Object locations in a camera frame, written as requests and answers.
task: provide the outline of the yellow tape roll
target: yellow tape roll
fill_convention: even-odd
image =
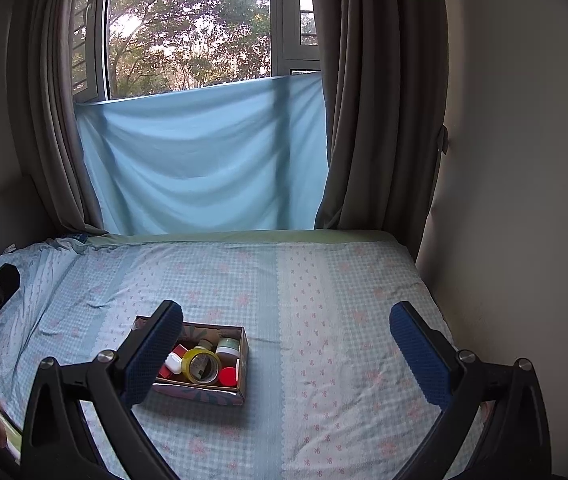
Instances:
[[[211,367],[210,372],[205,377],[198,379],[193,376],[190,370],[190,366],[193,364],[193,359],[198,356],[206,356],[210,358]],[[219,371],[221,370],[222,363],[219,357],[205,348],[193,348],[184,354],[182,358],[182,373],[186,378],[193,384],[213,384],[218,380]]]

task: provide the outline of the brown curtain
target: brown curtain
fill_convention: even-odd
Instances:
[[[15,0],[7,55],[9,114],[24,173],[61,230],[102,234],[71,92],[73,0]]]
[[[313,4],[329,161],[315,227],[387,231],[415,259],[445,132],[445,0]]]

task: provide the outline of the box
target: box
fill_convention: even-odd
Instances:
[[[148,320],[145,316],[135,318],[134,327],[140,328]],[[246,398],[246,362],[248,359],[248,341],[246,332],[241,326],[209,325],[202,323],[186,323],[182,325],[182,332],[175,342],[181,343],[186,348],[193,348],[200,339],[206,339],[217,346],[223,337],[232,337],[240,341],[239,371],[237,386],[227,388],[226,386],[208,386],[206,384],[193,384],[184,378],[183,381],[173,381],[158,376],[153,383],[153,389],[171,397],[181,399],[199,400],[209,404],[220,404],[221,406],[235,405],[241,406]]]

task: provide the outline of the bed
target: bed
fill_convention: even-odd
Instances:
[[[24,420],[39,362],[117,348],[136,315],[178,302],[189,322],[242,325],[250,343],[243,406],[150,392],[134,407],[184,480],[392,478],[440,410],[424,399],[390,336],[411,301],[450,332],[406,249],[379,232],[246,232],[58,238],[0,256],[20,290],[0,313],[0,404]],[[109,470],[126,478],[90,404]],[[466,465],[476,416],[449,471]]]

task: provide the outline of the metal bolt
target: metal bolt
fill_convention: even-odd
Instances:
[[[115,352],[113,350],[102,350],[97,354],[97,360],[101,363],[110,363],[115,357]]]
[[[518,366],[525,372],[529,372],[533,369],[533,363],[528,359],[518,359]]]
[[[464,363],[473,363],[475,362],[475,354],[470,350],[460,350],[459,351],[459,360]]]
[[[51,368],[53,364],[55,364],[55,359],[53,359],[52,357],[47,357],[40,361],[40,368],[42,370],[46,370],[47,368]]]

